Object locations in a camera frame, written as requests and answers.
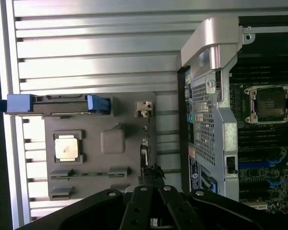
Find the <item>open grey PC case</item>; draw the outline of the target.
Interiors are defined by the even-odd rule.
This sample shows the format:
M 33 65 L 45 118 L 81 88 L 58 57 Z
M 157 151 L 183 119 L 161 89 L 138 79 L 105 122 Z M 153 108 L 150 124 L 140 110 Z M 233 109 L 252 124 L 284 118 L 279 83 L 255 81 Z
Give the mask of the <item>open grey PC case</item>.
M 230 108 L 236 65 L 288 63 L 288 15 L 213 17 L 194 31 L 179 56 L 182 186 L 239 201 L 238 124 Z

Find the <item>black case latch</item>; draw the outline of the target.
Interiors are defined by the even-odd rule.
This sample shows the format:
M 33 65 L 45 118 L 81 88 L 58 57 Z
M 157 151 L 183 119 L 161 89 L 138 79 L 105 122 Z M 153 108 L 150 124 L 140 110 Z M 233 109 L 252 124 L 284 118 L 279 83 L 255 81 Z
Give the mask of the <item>black case latch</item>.
M 226 166 L 228 174 L 237 174 L 235 157 L 226 157 Z

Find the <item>hard disk in blue carrier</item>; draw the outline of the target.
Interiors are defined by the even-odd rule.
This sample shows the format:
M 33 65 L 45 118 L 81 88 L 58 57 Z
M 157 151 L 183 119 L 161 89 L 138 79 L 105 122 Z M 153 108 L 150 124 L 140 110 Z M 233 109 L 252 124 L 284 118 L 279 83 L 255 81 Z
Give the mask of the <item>hard disk in blue carrier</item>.
M 109 115 L 112 101 L 111 97 L 96 94 L 8 94 L 7 99 L 0 99 L 0 113 L 18 116 Z

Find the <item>green RAM stick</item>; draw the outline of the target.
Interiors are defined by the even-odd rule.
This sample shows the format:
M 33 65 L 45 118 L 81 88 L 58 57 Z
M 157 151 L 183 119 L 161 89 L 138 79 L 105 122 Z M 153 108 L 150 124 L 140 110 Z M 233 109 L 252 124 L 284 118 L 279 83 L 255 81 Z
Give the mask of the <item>green RAM stick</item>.
M 126 177 L 124 173 L 115 173 L 111 174 L 109 172 L 95 172 L 95 173 L 74 173 L 64 176 L 51 176 L 52 180 L 62 180 L 62 179 L 73 179 L 73 178 L 86 178 L 86 177 L 108 177 L 108 178 L 116 178 L 116 177 Z

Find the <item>CPU socket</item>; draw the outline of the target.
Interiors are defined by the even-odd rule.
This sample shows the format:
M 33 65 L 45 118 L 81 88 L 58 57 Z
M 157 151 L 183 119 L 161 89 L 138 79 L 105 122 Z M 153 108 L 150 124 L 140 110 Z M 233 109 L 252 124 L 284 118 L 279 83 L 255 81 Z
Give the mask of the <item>CPU socket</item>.
M 249 102 L 245 122 L 253 125 L 288 122 L 288 84 L 251 86 L 244 93 Z

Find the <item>green motherboard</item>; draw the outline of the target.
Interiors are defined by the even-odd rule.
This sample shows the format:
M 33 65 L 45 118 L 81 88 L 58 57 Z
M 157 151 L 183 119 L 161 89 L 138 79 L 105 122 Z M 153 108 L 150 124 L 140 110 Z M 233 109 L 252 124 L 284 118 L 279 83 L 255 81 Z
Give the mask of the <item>green motherboard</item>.
M 230 108 L 238 124 L 238 164 L 280 161 L 275 167 L 238 169 L 239 200 L 273 214 L 288 214 L 288 192 L 269 192 L 266 180 L 288 180 L 288 122 L 253 125 L 245 122 L 251 86 L 288 84 L 288 63 L 236 65 L 230 72 Z

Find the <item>silver CPU chip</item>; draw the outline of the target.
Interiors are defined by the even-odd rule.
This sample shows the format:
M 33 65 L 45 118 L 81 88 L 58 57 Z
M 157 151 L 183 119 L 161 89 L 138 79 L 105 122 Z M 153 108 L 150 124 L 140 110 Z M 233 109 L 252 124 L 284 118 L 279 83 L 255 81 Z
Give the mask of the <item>silver CPU chip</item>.
M 60 161 L 75 161 L 79 156 L 76 138 L 59 138 L 55 140 L 55 156 Z

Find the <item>grey parts rack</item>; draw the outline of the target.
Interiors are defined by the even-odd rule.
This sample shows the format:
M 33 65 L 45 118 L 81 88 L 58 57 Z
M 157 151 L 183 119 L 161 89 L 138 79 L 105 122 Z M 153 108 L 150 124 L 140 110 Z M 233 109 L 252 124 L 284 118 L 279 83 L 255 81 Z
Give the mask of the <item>grey parts rack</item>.
M 111 114 L 75 114 L 44 118 L 48 195 L 51 200 L 82 199 L 107 188 L 124 191 L 128 186 L 139 184 L 141 181 L 141 131 L 135 117 L 135 104 L 137 101 L 152 101 L 156 117 L 156 95 L 153 92 L 98 95 L 113 99 Z M 59 138 L 78 140 L 79 156 L 75 161 L 56 159 L 55 140 Z M 156 132 L 156 163 L 158 141 Z M 50 178 L 97 172 L 124 173 L 126 177 L 86 177 L 69 180 Z

